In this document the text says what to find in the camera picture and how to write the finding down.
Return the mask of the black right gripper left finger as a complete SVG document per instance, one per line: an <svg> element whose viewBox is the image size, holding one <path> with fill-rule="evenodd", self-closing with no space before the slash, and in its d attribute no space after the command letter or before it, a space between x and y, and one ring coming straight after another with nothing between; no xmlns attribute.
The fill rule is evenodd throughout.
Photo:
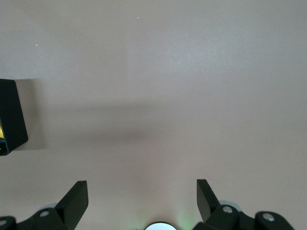
<svg viewBox="0 0 307 230"><path fill-rule="evenodd" d="M88 208L86 181L77 181L68 193L54 206L46 207L22 222L13 216L2 216L2 230L73 230Z"/></svg>

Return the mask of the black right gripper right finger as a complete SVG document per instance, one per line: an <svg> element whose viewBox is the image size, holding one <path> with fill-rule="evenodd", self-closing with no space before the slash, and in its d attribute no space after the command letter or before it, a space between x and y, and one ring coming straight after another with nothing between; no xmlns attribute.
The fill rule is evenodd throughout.
<svg viewBox="0 0 307 230"><path fill-rule="evenodd" d="M205 179L197 180L197 206L202 222L195 230L292 230L280 214L260 211L249 217L233 205L222 205Z"/></svg>

